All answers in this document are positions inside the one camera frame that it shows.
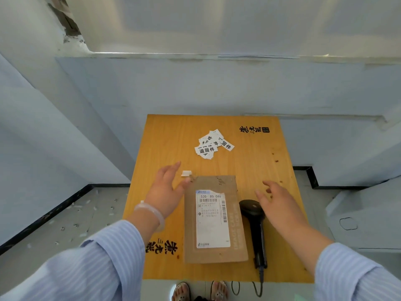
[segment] sandal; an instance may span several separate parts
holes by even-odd
[[[223,281],[213,281],[210,286],[210,300],[212,301],[227,301],[228,288]]]
[[[187,283],[181,282],[177,284],[171,301],[191,301],[191,291]]]

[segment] gray tile floor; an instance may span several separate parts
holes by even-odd
[[[312,190],[305,171],[295,171],[295,175],[309,223],[332,238],[324,221],[324,208],[339,191]],[[0,256],[0,295],[34,273],[48,258],[65,249],[77,247],[87,236],[121,219],[127,193],[128,188],[94,189]],[[180,280],[144,280],[141,300],[171,300],[178,282]],[[209,298],[210,282],[189,282],[189,285],[193,298],[197,295]],[[252,283],[241,282],[239,295],[231,294],[230,300],[293,301],[295,295],[311,301],[313,284],[264,283],[262,298],[258,298]]]

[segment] white bracelet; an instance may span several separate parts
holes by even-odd
[[[164,229],[164,217],[163,215],[160,213],[160,211],[158,211],[155,207],[147,204],[147,203],[140,203],[137,206],[135,206],[135,208],[133,209],[134,211],[139,209],[139,208],[144,208],[147,209],[149,211],[151,211],[158,219],[159,219],[159,227],[157,228],[156,231],[160,232],[163,231]]]

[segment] yellow wooden tabletop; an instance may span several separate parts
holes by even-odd
[[[248,132],[241,131],[241,127],[247,127]],[[250,127],[266,127],[269,128],[269,133],[256,132],[250,130]],[[218,129],[235,148],[228,151],[219,147],[211,160],[203,159],[195,153],[194,147],[199,145],[199,138],[215,129]],[[273,180],[288,189],[304,212],[277,117],[148,115],[124,218],[133,211],[136,204],[145,198],[158,168],[171,165],[176,161],[181,161],[182,164],[174,179],[174,187],[181,181],[182,170],[191,170],[194,176],[235,175],[239,201],[257,200],[253,192],[255,188],[264,190],[262,180]],[[182,199],[177,209],[166,219],[165,230],[155,233],[150,240],[151,244],[145,255],[143,278],[259,281],[258,271],[253,265],[251,233],[246,218],[243,218],[243,224],[249,254],[248,261],[184,264],[184,201]],[[264,230],[268,261],[265,282],[313,283],[313,278],[301,261],[267,219],[264,221]]]

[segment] right hand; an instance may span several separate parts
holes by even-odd
[[[266,192],[271,194],[270,198],[259,190],[255,190],[256,197],[266,217],[282,236],[298,227],[308,226],[306,217],[287,189],[273,181],[263,181],[263,184],[268,186]]]

